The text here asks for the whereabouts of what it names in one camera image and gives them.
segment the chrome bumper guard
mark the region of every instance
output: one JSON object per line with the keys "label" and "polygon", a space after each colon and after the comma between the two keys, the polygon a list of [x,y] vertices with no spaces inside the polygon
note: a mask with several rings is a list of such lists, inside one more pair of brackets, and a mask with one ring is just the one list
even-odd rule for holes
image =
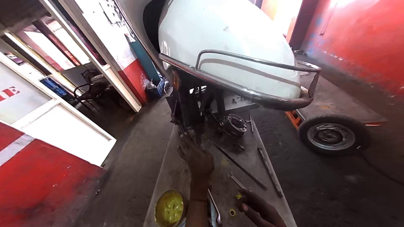
{"label": "chrome bumper guard", "polygon": [[[303,71],[303,72],[312,72],[316,73],[314,75],[314,78],[309,86],[309,89],[306,89],[301,86],[301,91],[300,91],[300,98],[297,99],[290,99],[290,98],[283,98],[283,97],[278,97],[274,95],[269,95],[265,94],[256,90],[252,90],[250,88],[244,87],[242,85],[239,85],[237,83],[222,79],[218,76],[209,74],[203,70],[200,69],[200,58],[201,55],[204,53],[215,53],[215,54],[221,54],[221,55],[227,55],[235,58],[240,58],[243,60],[248,60],[256,63],[261,63],[264,65],[270,65],[274,67],[279,67],[283,69],[290,69],[290,70],[295,70],[295,71]],[[240,55],[240,54],[235,54],[223,50],[203,50],[199,53],[198,58],[196,60],[196,66],[193,67],[191,65],[188,65],[184,62],[178,61],[166,54],[160,53],[159,58],[168,64],[171,64],[173,66],[176,66],[177,68],[199,78],[204,81],[207,81],[209,83],[212,83],[214,85],[217,85],[219,87],[222,87],[225,90],[228,90],[236,95],[239,95],[240,97],[244,99],[251,100],[253,102],[256,102],[258,104],[261,104],[264,107],[267,108],[273,108],[273,109],[278,109],[278,110],[283,110],[283,111],[290,111],[290,110],[295,110],[295,109],[301,109],[306,106],[308,106],[314,98],[314,92],[317,86],[317,81],[320,76],[320,71],[321,68],[304,62],[304,61],[296,61],[298,64],[304,65],[304,67],[299,67],[299,66],[292,66],[292,65],[285,65],[285,64],[280,64],[272,61],[266,61],[258,58],[252,58],[248,57],[245,55]]]}

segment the red wall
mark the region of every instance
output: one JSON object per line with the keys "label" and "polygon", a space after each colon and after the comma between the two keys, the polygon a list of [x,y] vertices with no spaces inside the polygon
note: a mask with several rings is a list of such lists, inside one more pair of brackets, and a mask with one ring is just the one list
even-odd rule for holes
{"label": "red wall", "polygon": [[402,0],[320,0],[303,49],[404,98],[403,9]]}
{"label": "red wall", "polygon": [[118,71],[118,73],[142,105],[146,104],[147,97],[144,80],[147,78],[147,74],[140,64],[139,59],[136,59],[124,68],[124,70]]}
{"label": "red wall", "polygon": [[[0,123],[0,154],[22,135]],[[0,166],[0,226],[72,226],[103,173],[98,166],[34,139]]]}

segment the tire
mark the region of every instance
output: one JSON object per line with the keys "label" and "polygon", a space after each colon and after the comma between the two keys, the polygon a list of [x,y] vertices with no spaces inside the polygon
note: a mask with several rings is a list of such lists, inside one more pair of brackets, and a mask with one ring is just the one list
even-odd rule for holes
{"label": "tire", "polygon": [[322,115],[303,121],[299,138],[310,150],[322,155],[353,154],[370,144],[366,126],[342,115]]}

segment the workbench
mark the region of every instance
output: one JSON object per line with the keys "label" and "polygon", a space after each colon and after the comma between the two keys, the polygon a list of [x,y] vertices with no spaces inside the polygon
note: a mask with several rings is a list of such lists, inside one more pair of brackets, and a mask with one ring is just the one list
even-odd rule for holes
{"label": "workbench", "polygon": [[[249,120],[249,111],[237,113],[245,120]],[[252,121],[247,123],[248,130],[241,138],[235,138],[229,135],[218,136],[215,130],[206,127],[202,136],[202,148],[208,150],[214,157],[215,170],[212,173],[210,184],[213,199],[218,206],[221,214],[221,222],[223,227],[247,227],[255,226],[250,219],[243,213],[239,212],[236,207],[236,190],[239,186],[227,176],[229,171],[248,189],[259,196],[266,202],[273,205],[279,212],[288,227],[296,227],[295,220],[285,197],[280,197],[274,185],[271,182],[263,160],[257,150],[262,148],[264,156],[269,162],[269,167],[275,175],[275,179],[279,184],[272,164],[269,160],[264,144],[259,136],[259,132]],[[167,190],[173,189],[179,191],[186,201],[189,199],[189,183],[191,181],[191,173],[187,163],[179,156],[177,146],[179,144],[179,128],[174,126],[171,133],[170,142],[168,144],[166,154],[157,178],[153,196],[147,211],[144,227],[157,227],[155,223],[155,205],[159,197]],[[212,142],[220,146],[229,156],[231,156],[238,164],[244,167],[250,174],[263,183],[267,190],[260,188],[250,177],[242,172],[233,162],[223,155]],[[240,151],[234,146],[237,143],[245,148]],[[230,209],[236,210],[236,215],[231,216]]]}

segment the red and white wall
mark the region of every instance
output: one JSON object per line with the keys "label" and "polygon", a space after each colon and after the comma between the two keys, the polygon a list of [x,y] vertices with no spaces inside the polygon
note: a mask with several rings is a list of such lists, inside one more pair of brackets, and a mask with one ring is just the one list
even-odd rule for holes
{"label": "red and white wall", "polygon": [[72,226],[104,170],[0,123],[0,226]]}
{"label": "red and white wall", "polygon": [[320,0],[303,49],[403,99],[403,7],[402,0]]}
{"label": "red and white wall", "polygon": [[111,1],[75,1],[82,10],[84,18],[117,63],[112,66],[117,69],[121,78],[141,104],[146,104],[144,80],[147,78],[147,74],[126,39],[125,34],[129,34],[128,28],[120,21],[115,12],[110,11]]}

